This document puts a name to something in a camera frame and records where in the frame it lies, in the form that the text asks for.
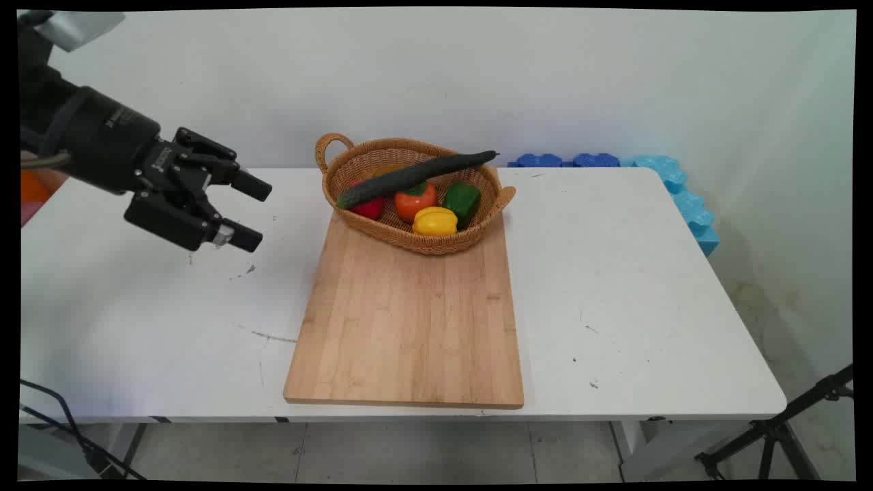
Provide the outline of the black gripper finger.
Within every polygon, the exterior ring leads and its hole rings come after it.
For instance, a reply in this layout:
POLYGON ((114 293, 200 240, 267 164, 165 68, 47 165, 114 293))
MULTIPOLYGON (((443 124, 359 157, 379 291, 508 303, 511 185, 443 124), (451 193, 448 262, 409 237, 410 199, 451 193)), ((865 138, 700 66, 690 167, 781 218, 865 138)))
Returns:
POLYGON ((262 233, 225 218, 207 199, 177 206, 162 194, 139 192, 132 198, 123 218, 190 252, 212 243, 216 248, 230 245, 251 253, 264 239, 262 233))
POLYGON ((270 196, 271 184, 240 166, 237 153, 227 146, 185 127, 178 128, 173 143, 182 148, 177 163, 207 173, 211 185, 230 186, 261 202, 270 196))

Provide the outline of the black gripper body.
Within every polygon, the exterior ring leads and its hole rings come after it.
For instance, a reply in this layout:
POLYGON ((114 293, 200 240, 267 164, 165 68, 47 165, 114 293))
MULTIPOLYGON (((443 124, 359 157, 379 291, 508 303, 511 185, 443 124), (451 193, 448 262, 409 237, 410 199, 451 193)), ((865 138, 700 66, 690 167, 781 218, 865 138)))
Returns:
POLYGON ((161 125, 60 75, 19 81, 25 170, 50 168, 113 194, 155 192, 177 206, 206 198, 210 176, 177 163, 180 146, 161 125))

